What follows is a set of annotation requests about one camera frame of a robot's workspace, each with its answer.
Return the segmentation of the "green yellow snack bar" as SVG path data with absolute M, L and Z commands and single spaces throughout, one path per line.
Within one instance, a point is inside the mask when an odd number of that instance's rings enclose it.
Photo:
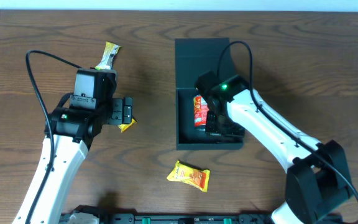
M 101 61 L 95 66 L 97 70 L 112 70 L 114 58 L 121 49 L 120 45 L 106 42 Z

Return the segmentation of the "red Pringles can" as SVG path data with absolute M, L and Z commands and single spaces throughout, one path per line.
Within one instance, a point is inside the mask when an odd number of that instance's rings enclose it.
M 208 115 L 208 104 L 201 95 L 196 95 L 193 98 L 194 108 L 194 124 L 196 128 L 202 128 L 206 126 Z

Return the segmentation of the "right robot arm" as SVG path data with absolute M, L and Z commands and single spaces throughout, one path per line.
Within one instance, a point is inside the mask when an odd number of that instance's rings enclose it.
M 195 87 L 208 104 L 209 135 L 238 140 L 248 131 L 283 167 L 285 203 L 272 213 L 274 223 L 318 223 L 353 196 L 346 155 L 336 141 L 323 144 L 294 127 L 238 75 L 221 81 L 208 72 Z

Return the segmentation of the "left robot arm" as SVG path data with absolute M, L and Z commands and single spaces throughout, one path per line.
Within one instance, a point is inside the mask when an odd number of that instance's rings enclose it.
M 101 112 L 65 108 L 66 101 L 94 103 L 94 98 L 64 95 L 45 123 L 41 158 L 14 223 L 58 223 L 70 187 L 93 138 L 103 125 L 128 124 L 133 99 L 111 98 Z

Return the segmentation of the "dark green box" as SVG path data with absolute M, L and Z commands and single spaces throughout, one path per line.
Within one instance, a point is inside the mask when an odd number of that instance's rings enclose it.
M 228 38 L 176 39 L 176 137 L 177 150 L 238 150 L 243 139 L 209 136 L 195 127 L 193 98 L 198 95 L 195 82 L 203 73 L 218 67 L 219 56 L 230 43 Z

